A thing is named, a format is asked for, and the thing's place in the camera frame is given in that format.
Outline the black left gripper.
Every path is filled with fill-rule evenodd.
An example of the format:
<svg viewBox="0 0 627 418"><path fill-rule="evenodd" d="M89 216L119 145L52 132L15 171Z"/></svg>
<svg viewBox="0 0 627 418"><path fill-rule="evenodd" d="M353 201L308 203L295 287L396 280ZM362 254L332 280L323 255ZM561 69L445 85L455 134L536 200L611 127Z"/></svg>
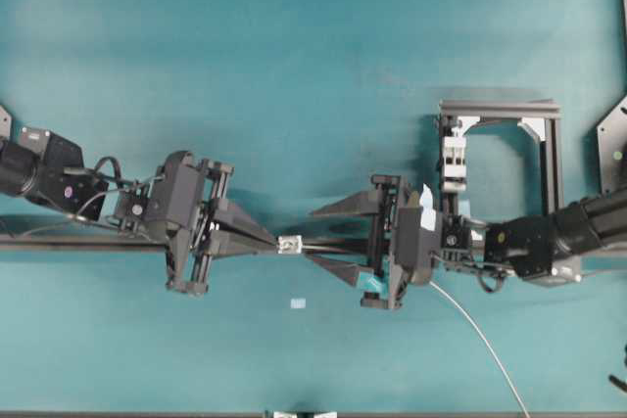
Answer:
<svg viewBox="0 0 627 418"><path fill-rule="evenodd" d="M169 290L205 294L213 257L277 252L276 237L224 198L233 171L227 163L197 162L191 152L177 151L157 168L151 182L120 193L114 224L123 232L165 246ZM215 222L244 236L212 234L208 239L213 202Z"/></svg>

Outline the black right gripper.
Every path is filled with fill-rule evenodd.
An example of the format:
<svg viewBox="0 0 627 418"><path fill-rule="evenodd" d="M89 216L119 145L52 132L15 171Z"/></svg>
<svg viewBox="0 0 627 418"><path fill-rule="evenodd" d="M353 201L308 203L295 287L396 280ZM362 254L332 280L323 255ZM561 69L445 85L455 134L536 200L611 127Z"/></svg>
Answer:
<svg viewBox="0 0 627 418"><path fill-rule="evenodd" d="M439 266L477 274L473 263L473 233L483 223L454 212L441 211L431 188L417 189L406 178L375 174L374 190L359 191L310 212L310 216L371 214L367 266L306 254L349 286L362 291L361 306L396 310L410 286L426 286Z"/></svg>

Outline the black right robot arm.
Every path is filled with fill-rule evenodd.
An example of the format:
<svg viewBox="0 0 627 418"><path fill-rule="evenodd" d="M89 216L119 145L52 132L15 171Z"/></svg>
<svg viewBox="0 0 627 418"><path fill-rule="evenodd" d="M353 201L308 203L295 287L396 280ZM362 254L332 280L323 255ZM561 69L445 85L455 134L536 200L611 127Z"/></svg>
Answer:
<svg viewBox="0 0 627 418"><path fill-rule="evenodd" d="M362 291L364 307L396 310L409 286L425 286L438 267L475 277L494 294L509 277L553 287L583 279L580 257L626 240L626 191L585 198L545 215L484 222L435 209L429 187L374 175L360 191L314 217L368 219L365 238L313 239L304 255Z"/></svg>

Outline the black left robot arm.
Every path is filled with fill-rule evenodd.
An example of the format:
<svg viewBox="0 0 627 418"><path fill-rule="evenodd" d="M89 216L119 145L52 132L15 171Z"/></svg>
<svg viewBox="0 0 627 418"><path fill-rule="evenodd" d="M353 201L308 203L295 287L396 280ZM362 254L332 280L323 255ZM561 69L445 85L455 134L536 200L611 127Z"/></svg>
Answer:
<svg viewBox="0 0 627 418"><path fill-rule="evenodd" d="M116 231L164 247L166 287L189 295L208 291L214 259L273 253L278 240L227 197L231 165L169 154L144 180L122 177L118 159L84 164L74 142L26 128L1 140L1 192L64 214L73 222Z"/></svg>

